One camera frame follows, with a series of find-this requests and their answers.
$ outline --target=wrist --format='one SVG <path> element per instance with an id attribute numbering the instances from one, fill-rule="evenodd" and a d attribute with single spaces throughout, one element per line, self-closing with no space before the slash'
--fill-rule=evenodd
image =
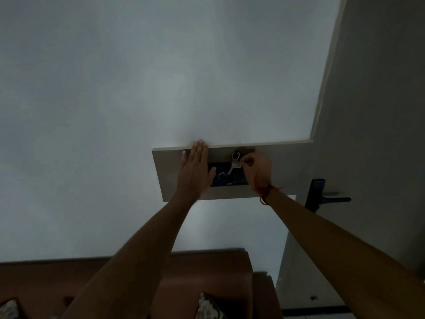
<path id="1" fill-rule="evenodd" d="M 193 205 L 199 199 L 199 197 L 200 195 L 197 194 L 195 191 L 190 191 L 183 188 L 177 188 L 177 190 L 174 192 L 174 195 L 171 199 L 174 201 Z"/>

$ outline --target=dark control panel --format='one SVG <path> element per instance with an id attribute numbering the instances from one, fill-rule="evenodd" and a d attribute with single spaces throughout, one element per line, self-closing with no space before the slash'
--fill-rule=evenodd
<path id="1" fill-rule="evenodd" d="M 208 163 L 208 171 L 210 171 L 212 167 L 215 167 L 216 170 L 211 187 L 240 186 L 248 184 L 242 168 L 234 168 L 229 174 L 229 171 L 232 168 L 231 162 Z"/>

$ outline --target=keys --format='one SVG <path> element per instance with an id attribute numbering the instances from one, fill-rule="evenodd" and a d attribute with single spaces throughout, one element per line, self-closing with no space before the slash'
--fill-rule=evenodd
<path id="1" fill-rule="evenodd" d="M 233 169 L 241 168 L 241 163 L 238 160 L 240 157 L 240 152 L 235 152 L 234 154 L 232 154 L 232 167 L 230 168 L 228 175 L 232 173 Z"/>

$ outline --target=hand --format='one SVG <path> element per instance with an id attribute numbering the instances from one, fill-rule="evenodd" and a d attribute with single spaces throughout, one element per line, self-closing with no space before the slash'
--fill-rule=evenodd
<path id="1" fill-rule="evenodd" d="M 186 151 L 183 151 L 177 178 L 177 194 L 196 201 L 207 191 L 215 177 L 215 167 L 208 173 L 207 161 L 208 145 L 203 140 L 193 143 L 189 158 L 186 157 Z"/>
<path id="2" fill-rule="evenodd" d="M 241 166 L 251 188 L 268 187 L 272 184 L 272 161 L 261 152 L 252 152 L 243 156 Z"/>

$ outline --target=finger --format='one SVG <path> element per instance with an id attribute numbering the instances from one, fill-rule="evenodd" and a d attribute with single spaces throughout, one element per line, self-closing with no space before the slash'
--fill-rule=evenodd
<path id="1" fill-rule="evenodd" d="M 213 183 L 214 177 L 215 177 L 215 167 L 212 167 L 210 170 L 210 173 L 208 174 L 208 183 L 209 183 L 208 187 L 210 187 L 211 184 Z"/>
<path id="2" fill-rule="evenodd" d="M 247 162 L 249 160 L 255 160 L 255 152 L 248 153 L 241 158 L 241 162 Z"/>
<path id="3" fill-rule="evenodd" d="M 204 148 L 202 149 L 202 155 L 201 155 L 201 163 L 207 164 L 208 163 L 208 144 L 204 144 Z"/>
<path id="4" fill-rule="evenodd" d="M 247 169 L 249 169 L 249 168 L 250 168 L 250 166 L 249 166 L 247 163 L 245 163 L 245 162 L 241 162 L 241 167 L 242 167 L 242 169 L 244 169 L 244 170 L 247 170 Z"/>
<path id="5" fill-rule="evenodd" d="M 182 160 L 180 161 L 180 170 L 184 168 L 184 166 L 186 165 L 186 162 L 187 162 L 186 150 L 183 150 Z"/>
<path id="6" fill-rule="evenodd" d="M 195 152 L 195 158 L 194 158 L 195 162 L 199 162 L 201 160 L 201 155 L 202 155 L 203 149 L 204 149 L 204 140 L 199 140 L 198 141 L 198 147 L 197 147 L 196 152 Z"/>
<path id="7" fill-rule="evenodd" d="M 192 162 L 193 161 L 193 159 L 195 157 L 195 152 L 196 152 L 196 148 L 197 147 L 198 147 L 198 143 L 197 142 L 194 142 L 192 144 L 192 150 L 190 151 L 190 154 L 189 154 L 189 159 L 188 159 L 189 162 Z"/>

